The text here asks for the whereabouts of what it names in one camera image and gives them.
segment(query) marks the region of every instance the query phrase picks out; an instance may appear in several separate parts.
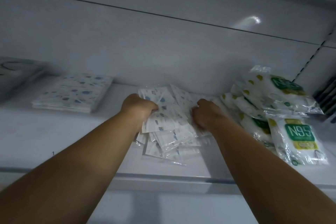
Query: left hand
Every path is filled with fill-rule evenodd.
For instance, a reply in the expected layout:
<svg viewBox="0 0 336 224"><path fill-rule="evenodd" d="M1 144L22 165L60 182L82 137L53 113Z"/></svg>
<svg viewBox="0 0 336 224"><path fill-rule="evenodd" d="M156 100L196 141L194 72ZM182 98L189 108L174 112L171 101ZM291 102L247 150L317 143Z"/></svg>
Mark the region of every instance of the left hand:
<svg viewBox="0 0 336 224"><path fill-rule="evenodd" d="M146 121L152 111L159 107L153 101L142 99L138 94L129 95L121 106L121 112L131 112L132 115L137 116L141 125Z"/></svg>

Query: stack of mask packages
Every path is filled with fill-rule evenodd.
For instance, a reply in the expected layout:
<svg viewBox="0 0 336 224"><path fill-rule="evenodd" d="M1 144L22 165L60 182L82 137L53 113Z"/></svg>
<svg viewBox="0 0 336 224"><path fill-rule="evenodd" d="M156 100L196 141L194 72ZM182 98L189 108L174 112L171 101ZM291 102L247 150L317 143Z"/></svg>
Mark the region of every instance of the stack of mask packages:
<svg viewBox="0 0 336 224"><path fill-rule="evenodd" d="M94 112L113 77L75 73L57 78L32 102L32 107L61 111Z"/></svg>
<svg viewBox="0 0 336 224"><path fill-rule="evenodd" d="M200 155L200 147L211 144L211 134L193 122L191 109L201 98L225 108L219 97L193 94L192 98L174 85L142 88L138 94L159 107L143 123L136 138L137 143L145 145L143 158L185 166L185 160Z"/></svg>
<svg viewBox="0 0 336 224"><path fill-rule="evenodd" d="M309 115L323 112L296 83L257 65L242 73L221 100L252 137L288 164L328 164L318 135L306 123Z"/></svg>
<svg viewBox="0 0 336 224"><path fill-rule="evenodd" d="M45 73L36 60L0 57L0 100L7 99Z"/></svg>

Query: right hand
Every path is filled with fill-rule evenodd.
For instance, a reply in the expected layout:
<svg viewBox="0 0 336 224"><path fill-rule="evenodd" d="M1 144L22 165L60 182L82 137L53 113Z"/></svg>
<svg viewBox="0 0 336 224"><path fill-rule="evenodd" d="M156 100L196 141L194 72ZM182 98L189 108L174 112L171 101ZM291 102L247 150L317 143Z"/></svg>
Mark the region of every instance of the right hand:
<svg viewBox="0 0 336 224"><path fill-rule="evenodd" d="M202 98L197 102L197 104L198 106L192 109L192 117L202 128L207 129L208 122L211 122L213 118L224 117L221 109L212 101L207 101Z"/></svg>

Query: forearm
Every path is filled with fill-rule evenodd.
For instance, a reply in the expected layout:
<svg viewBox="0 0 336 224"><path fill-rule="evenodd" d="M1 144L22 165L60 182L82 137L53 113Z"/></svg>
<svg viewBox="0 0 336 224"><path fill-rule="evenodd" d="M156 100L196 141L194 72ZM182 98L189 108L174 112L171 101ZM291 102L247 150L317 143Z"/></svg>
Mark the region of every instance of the forearm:
<svg viewBox="0 0 336 224"><path fill-rule="evenodd" d="M233 121L214 117L207 128L259 223L336 219L333 201Z"/></svg>
<svg viewBox="0 0 336 224"><path fill-rule="evenodd" d="M118 170L139 121L119 113L0 194L3 223L85 223Z"/></svg>

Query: hand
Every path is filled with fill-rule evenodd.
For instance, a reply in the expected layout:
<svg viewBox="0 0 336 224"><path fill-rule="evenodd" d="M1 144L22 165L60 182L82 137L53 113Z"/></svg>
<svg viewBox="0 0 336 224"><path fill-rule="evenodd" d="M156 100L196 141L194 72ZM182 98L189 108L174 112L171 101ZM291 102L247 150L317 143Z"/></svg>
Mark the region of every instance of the hand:
<svg viewBox="0 0 336 224"><path fill-rule="evenodd" d="M208 122L211 122L213 118L225 117L221 109L212 101L200 99L197 104L199 106L192 109L192 117L202 128L207 129Z"/></svg>
<svg viewBox="0 0 336 224"><path fill-rule="evenodd" d="M142 99L138 94L129 95L121 106L121 112L128 112L136 116L141 122L141 125L146 121L153 110L159 107L153 101Z"/></svg>

